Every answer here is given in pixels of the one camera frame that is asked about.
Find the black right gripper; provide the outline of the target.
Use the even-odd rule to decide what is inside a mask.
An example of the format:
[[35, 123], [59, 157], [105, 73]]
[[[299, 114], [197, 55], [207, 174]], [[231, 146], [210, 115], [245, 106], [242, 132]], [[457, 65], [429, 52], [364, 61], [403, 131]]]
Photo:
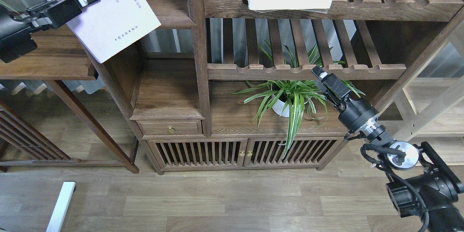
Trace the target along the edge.
[[373, 133], [379, 127], [379, 112], [375, 107], [363, 98], [353, 100], [349, 87], [336, 75], [328, 74], [319, 66], [315, 66], [311, 71], [317, 77], [315, 85], [340, 112], [338, 119], [352, 133]]

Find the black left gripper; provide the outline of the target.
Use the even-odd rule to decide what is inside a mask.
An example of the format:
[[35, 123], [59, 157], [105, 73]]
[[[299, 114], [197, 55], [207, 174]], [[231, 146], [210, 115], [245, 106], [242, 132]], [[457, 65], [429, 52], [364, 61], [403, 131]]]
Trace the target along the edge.
[[83, 12], [86, 6], [100, 0], [51, 0], [28, 8], [28, 16], [15, 20], [1, 6], [0, 58], [9, 63], [37, 49], [33, 32], [57, 29]]

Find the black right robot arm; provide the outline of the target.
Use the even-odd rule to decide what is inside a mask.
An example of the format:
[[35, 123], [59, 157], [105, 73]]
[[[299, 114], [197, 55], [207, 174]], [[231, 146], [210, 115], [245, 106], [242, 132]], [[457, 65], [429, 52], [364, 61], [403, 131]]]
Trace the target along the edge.
[[336, 75], [315, 66], [315, 84], [338, 110], [349, 130], [345, 140], [363, 138], [362, 156], [389, 179], [388, 195], [401, 217], [419, 216], [421, 232], [462, 232], [463, 216], [454, 203], [464, 186], [427, 142], [398, 141], [378, 124], [378, 111], [363, 98], [353, 100], [351, 89]]

